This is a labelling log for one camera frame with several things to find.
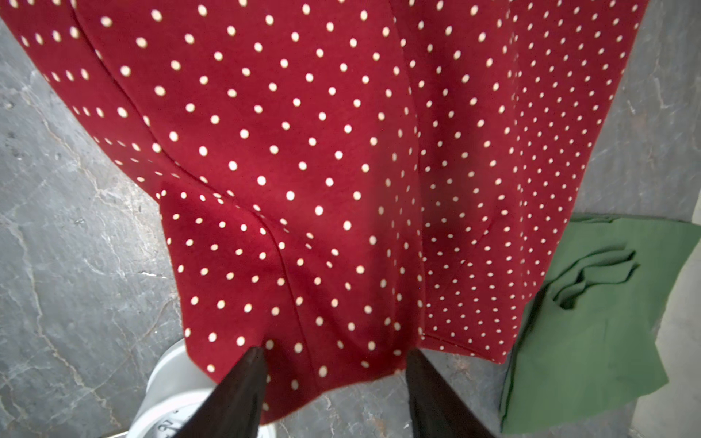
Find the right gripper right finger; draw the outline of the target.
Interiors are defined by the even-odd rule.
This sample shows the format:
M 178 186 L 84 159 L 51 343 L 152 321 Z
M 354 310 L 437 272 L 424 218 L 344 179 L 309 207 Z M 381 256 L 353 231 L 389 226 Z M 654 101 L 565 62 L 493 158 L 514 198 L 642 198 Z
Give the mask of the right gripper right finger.
M 406 356 L 406 380 L 413 436 L 417 438 L 494 438 L 423 355 Z

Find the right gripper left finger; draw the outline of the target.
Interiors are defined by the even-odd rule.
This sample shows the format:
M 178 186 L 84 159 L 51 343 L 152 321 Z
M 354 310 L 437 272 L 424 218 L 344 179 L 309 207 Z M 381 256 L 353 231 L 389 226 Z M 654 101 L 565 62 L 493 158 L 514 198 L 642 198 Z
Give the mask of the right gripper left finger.
M 249 349 L 175 437 L 256 438 L 267 377 L 264 350 Z

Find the green skirt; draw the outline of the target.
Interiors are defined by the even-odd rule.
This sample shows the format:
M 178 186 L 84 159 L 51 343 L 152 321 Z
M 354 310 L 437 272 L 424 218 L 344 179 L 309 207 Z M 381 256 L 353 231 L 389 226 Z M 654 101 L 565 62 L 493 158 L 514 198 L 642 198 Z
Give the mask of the green skirt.
M 501 396 L 502 432 L 582 421 L 665 386 L 654 328 L 699 239 L 687 222 L 573 216 L 524 314 Z

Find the red polka dot skirt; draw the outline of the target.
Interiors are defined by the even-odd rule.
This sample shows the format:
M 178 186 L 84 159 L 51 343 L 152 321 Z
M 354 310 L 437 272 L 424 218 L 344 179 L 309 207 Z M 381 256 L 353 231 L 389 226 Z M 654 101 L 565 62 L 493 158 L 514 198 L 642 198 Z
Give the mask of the red polka dot skirt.
M 425 348 L 503 363 L 644 1 L 5 1 L 159 204 L 191 360 L 264 423 Z

